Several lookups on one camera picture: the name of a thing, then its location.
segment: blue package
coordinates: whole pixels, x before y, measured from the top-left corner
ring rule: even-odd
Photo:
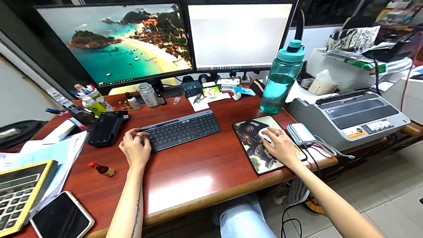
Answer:
[[[246,89],[243,87],[232,87],[235,91],[235,93],[240,92],[241,94],[251,95],[255,96],[255,92],[251,89]]]

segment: white screen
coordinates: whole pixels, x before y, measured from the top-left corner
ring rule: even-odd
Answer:
[[[270,66],[292,4],[189,5],[197,69]]]

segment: teal water bottle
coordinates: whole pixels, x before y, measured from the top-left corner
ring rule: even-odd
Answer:
[[[263,112],[276,114],[282,109],[289,90],[302,68],[304,54],[304,46],[300,40],[291,40],[287,48],[278,51],[270,67],[260,103]]]

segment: hand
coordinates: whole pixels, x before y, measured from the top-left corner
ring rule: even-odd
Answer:
[[[294,166],[295,164],[300,161],[297,157],[295,152],[294,143],[292,140],[286,135],[284,130],[277,130],[274,128],[267,128],[268,130],[263,131],[263,134],[268,135],[275,147],[273,148],[267,141],[263,140],[263,145],[272,154],[277,160],[289,168]],[[281,132],[282,135],[276,136],[276,133]]]
[[[123,141],[119,144],[119,148],[125,154],[130,168],[144,169],[148,159],[150,158],[151,146],[150,141],[147,138],[150,134],[145,132],[136,133],[136,135],[143,136],[143,146],[139,137],[132,137],[138,129],[139,128],[133,128],[127,131]]]

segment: black keyboard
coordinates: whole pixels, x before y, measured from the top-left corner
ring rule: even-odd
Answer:
[[[158,152],[221,131],[212,110],[140,128],[148,132],[151,152]]]

